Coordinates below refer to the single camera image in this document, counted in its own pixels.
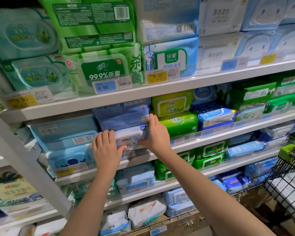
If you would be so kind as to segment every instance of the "metal wire basket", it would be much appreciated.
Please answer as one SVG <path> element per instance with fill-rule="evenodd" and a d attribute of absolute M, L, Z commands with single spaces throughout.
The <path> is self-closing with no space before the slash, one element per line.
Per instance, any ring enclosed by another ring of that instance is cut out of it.
<path fill-rule="evenodd" d="M 264 188 L 295 221 L 295 144 L 282 147 Z"/>

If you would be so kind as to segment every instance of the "white shelf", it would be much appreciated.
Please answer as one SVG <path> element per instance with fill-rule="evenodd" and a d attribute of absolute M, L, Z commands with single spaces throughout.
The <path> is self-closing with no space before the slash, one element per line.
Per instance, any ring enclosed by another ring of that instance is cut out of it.
<path fill-rule="evenodd" d="M 67 99 L 53 103 L 27 107 L 24 109 L 5 111 L 0 114 L 0 116 L 7 124 L 23 122 L 26 120 L 38 119 L 42 117 L 65 114 L 69 112 L 120 103 L 121 101 L 131 101 L 140 98 L 157 96 L 160 94 L 173 93 L 177 91 L 205 87 L 241 79 L 248 79 L 292 69 L 295 69 L 295 60 L 272 63 L 269 65 L 258 65 L 247 69 L 240 69 L 228 72 L 211 73 L 211 69 L 204 69 L 196 71 L 193 77 L 180 79 L 179 81 L 175 82 L 144 85 L 139 88 L 100 95 L 85 97 L 77 96 L 74 99 Z"/>
<path fill-rule="evenodd" d="M 275 156 L 279 153 L 279 150 L 280 148 L 277 148 L 275 150 L 264 150 L 261 152 L 256 152 L 246 156 L 234 158 L 232 160 L 222 162 L 216 166 L 202 169 L 200 170 L 200 172 L 203 173 L 205 176 L 210 177 L 229 170 L 236 169 L 238 167 L 245 166 L 250 163 L 258 162 L 269 157 Z M 126 203 L 133 202 L 135 200 L 139 200 L 154 194 L 158 194 L 166 190 L 174 189 L 179 186 L 180 184 L 175 178 L 160 181 L 153 186 L 144 188 L 142 190 L 137 190 L 135 194 L 116 197 L 115 199 L 110 200 L 105 204 L 105 210 L 116 206 L 124 205 Z"/>
<path fill-rule="evenodd" d="M 40 214 L 19 219 L 19 220 L 16 220 L 15 218 L 7 216 L 4 218 L 0 218 L 0 230 L 7 229 L 14 226 L 25 226 L 28 224 L 40 222 L 45 219 L 50 219 L 52 217 L 59 216 L 59 215 L 60 213 L 57 210 L 50 210 L 44 213 L 40 213 Z"/>
<path fill-rule="evenodd" d="M 256 131 L 275 124 L 283 123 L 295 119 L 295 108 L 290 111 L 282 111 L 280 114 L 266 114 L 259 118 L 235 122 L 225 127 L 218 127 L 211 130 L 197 132 L 179 139 L 179 144 L 172 148 L 175 152 L 182 152 L 207 144 L 216 143 L 228 138 L 232 138 L 241 134 Z M 126 159 L 120 162 L 118 169 L 139 165 L 148 161 L 157 159 L 157 157 L 146 149 L 140 149 L 142 154 Z M 59 185 L 66 185 L 73 182 L 95 177 L 97 169 L 91 169 L 79 173 L 75 173 L 66 177 L 57 178 L 55 182 Z"/>

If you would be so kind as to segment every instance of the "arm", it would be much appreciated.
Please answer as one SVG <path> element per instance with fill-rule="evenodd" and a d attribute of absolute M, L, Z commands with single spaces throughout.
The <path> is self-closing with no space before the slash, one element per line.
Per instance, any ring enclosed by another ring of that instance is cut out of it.
<path fill-rule="evenodd" d="M 275 235 L 244 206 L 171 149 L 168 131 L 158 121 L 157 116 L 150 114 L 149 139 L 141 144 L 152 151 L 173 173 L 188 197 L 219 236 Z"/>
<path fill-rule="evenodd" d="M 79 206 L 70 216 L 61 236 L 94 236 L 98 234 L 106 197 L 121 161 L 122 146 L 117 150 L 115 132 L 105 130 L 93 139 L 93 153 L 97 165 L 96 178 Z"/>

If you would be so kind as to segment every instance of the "yellow price tag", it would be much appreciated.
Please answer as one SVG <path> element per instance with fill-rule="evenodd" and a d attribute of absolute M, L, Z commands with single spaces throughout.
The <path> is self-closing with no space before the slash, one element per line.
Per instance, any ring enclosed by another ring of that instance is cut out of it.
<path fill-rule="evenodd" d="M 14 109 L 30 107 L 37 104 L 38 101 L 31 94 L 14 97 L 7 100 L 7 105 Z"/>
<path fill-rule="evenodd" d="M 75 173 L 75 168 L 70 167 L 68 169 L 59 170 L 55 172 L 58 177 L 64 177 Z"/>
<path fill-rule="evenodd" d="M 276 59 L 277 53 L 271 55 L 265 55 L 261 58 L 259 64 L 270 64 L 273 63 Z"/>
<path fill-rule="evenodd" d="M 154 73 L 154 74 L 148 74 L 147 81 L 148 81 L 148 84 L 165 82 L 165 81 L 167 81 L 167 71 Z"/>

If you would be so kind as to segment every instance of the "hand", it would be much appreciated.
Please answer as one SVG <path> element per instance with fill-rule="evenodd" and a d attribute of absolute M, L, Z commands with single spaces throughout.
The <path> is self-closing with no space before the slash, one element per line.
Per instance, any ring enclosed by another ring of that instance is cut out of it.
<path fill-rule="evenodd" d="M 149 138 L 140 141 L 140 144 L 146 146 L 157 157 L 162 157 L 172 151 L 167 128 L 161 124 L 156 115 L 150 114 Z"/>
<path fill-rule="evenodd" d="M 122 152 L 127 149 L 127 146 L 121 146 L 117 150 L 115 131 L 105 130 L 93 139 L 92 147 L 97 173 L 111 173 L 114 177 L 122 158 Z"/>

